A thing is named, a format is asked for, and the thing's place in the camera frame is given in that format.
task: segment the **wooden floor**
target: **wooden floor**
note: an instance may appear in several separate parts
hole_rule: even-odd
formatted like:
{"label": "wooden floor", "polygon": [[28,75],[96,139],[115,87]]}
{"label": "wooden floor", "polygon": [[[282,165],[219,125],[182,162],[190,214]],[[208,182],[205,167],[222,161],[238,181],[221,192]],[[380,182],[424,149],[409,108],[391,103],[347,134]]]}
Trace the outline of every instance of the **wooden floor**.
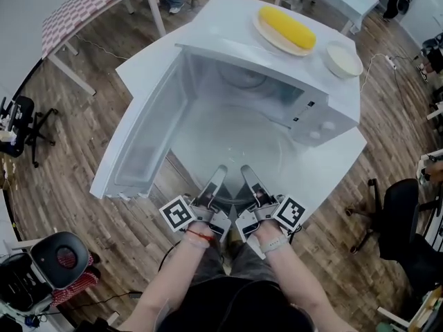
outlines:
{"label": "wooden floor", "polygon": [[[167,31],[190,21],[207,0],[177,16],[161,11]],[[80,36],[110,52],[131,57],[157,36],[145,0],[132,0],[136,13],[128,15],[121,4],[84,28]],[[304,13],[328,26],[341,29],[345,18],[321,1],[305,6]],[[375,53],[414,56],[417,49],[399,26],[381,20],[377,11],[365,19],[362,31],[352,37],[367,68]],[[73,298],[66,308],[104,300],[130,290],[142,291],[155,276],[166,250],[175,238],[163,223],[157,208],[184,192],[197,188],[173,154],[156,177],[149,199],[98,200],[89,193],[91,182],[106,146],[127,108],[131,96],[115,68],[124,60],[73,39],[76,57],[61,51],[70,64],[96,90],[88,96],[50,62],[44,62],[27,83],[23,94],[35,101],[38,110],[56,107],[44,131],[56,140],[55,147],[41,145],[41,165],[30,166],[30,150],[16,160],[17,181],[10,191],[17,227],[23,239],[44,237],[69,230],[80,235],[91,250],[102,257],[102,279],[93,289]],[[429,94],[415,67],[407,59],[395,60],[394,73],[383,57],[376,57],[361,95],[359,129],[368,141],[352,169],[296,235],[294,250],[319,278],[337,312],[360,331],[373,331],[381,320],[376,308],[392,312],[408,294],[401,267],[379,258],[375,239],[357,255],[349,249],[363,234],[367,221],[346,217],[343,208],[363,205],[368,197],[367,180],[378,178],[382,191],[403,178],[415,175],[419,156],[439,148],[431,125],[425,120]],[[432,187],[421,189],[420,199],[431,197]],[[423,214],[420,230],[428,213]],[[128,297],[69,313],[82,319],[107,318],[112,311],[127,317],[134,307]]]}

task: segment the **power strip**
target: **power strip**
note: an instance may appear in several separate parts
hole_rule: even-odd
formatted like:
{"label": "power strip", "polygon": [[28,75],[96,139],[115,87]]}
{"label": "power strip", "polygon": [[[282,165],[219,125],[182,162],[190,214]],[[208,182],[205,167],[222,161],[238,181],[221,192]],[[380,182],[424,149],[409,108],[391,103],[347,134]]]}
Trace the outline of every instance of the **power strip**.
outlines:
{"label": "power strip", "polygon": [[394,64],[394,62],[389,56],[385,55],[385,59],[388,61],[389,65],[391,65],[394,70],[397,70],[397,66]]}

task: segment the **bracelet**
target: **bracelet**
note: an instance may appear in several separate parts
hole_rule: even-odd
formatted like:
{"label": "bracelet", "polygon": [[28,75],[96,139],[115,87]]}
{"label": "bracelet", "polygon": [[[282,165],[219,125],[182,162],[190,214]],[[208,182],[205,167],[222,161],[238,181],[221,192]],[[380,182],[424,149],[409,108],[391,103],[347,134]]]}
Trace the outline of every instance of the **bracelet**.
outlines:
{"label": "bracelet", "polygon": [[198,237],[201,237],[202,239],[205,239],[205,240],[208,241],[208,242],[210,242],[211,240],[213,240],[213,237],[211,237],[211,236],[206,236],[206,235],[203,235],[203,234],[200,234],[200,232],[195,232],[195,231],[192,231],[192,230],[189,230],[189,229],[187,229],[186,232],[191,232],[191,233],[193,233],[194,235],[197,235]]}
{"label": "bracelet", "polygon": [[196,239],[193,239],[192,237],[189,237],[188,235],[184,235],[183,240],[189,242],[191,245],[193,245],[195,247],[203,248],[204,250],[209,247],[209,242],[202,241],[202,240],[196,240]]}
{"label": "bracelet", "polygon": [[286,236],[281,235],[279,237],[276,237],[275,239],[266,242],[264,245],[260,246],[260,249],[263,253],[268,253],[282,247],[284,244],[286,244],[286,242],[288,242]]}

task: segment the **hand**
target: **hand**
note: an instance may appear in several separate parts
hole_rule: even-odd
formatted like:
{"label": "hand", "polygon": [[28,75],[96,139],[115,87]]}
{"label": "hand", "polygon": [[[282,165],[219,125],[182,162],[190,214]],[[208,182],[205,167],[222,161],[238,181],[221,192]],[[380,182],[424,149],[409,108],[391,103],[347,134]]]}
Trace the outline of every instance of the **hand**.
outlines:
{"label": "hand", "polygon": [[209,228],[207,223],[203,221],[194,221],[188,226],[189,230],[192,230],[198,234],[214,237],[214,232]]}
{"label": "hand", "polygon": [[258,238],[260,245],[282,236],[283,232],[275,220],[264,220],[260,223],[260,227],[254,232]]}

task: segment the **red bracelet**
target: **red bracelet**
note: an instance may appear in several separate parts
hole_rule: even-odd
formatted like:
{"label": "red bracelet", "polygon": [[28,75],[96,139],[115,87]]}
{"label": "red bracelet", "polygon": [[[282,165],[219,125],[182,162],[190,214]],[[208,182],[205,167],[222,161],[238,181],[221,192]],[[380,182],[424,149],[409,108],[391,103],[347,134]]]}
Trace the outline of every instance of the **red bracelet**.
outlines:
{"label": "red bracelet", "polygon": [[192,231],[192,230],[189,230],[189,229],[187,229],[186,232],[191,232],[194,235],[197,235],[197,236],[201,237],[202,239],[205,239],[207,242],[211,242],[211,240],[214,239],[211,236],[206,236],[206,235],[200,234],[199,232],[195,232],[195,231]]}

